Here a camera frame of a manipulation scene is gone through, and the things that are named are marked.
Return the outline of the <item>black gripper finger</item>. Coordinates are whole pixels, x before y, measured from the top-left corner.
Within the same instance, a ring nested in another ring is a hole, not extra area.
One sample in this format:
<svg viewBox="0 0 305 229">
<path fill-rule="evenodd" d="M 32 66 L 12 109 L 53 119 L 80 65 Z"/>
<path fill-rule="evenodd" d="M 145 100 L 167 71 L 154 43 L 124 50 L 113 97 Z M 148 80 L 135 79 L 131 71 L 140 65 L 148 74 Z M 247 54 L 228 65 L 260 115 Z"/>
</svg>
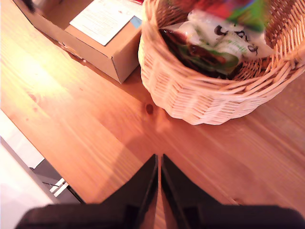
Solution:
<svg viewBox="0 0 305 229">
<path fill-rule="evenodd" d="M 180 229 L 207 229 L 200 216 L 202 204 L 220 203 L 202 190 L 167 156 L 162 156 L 161 186 Z"/>
<path fill-rule="evenodd" d="M 152 155 L 102 203 L 102 229 L 139 229 L 158 187 L 158 156 Z"/>
</svg>

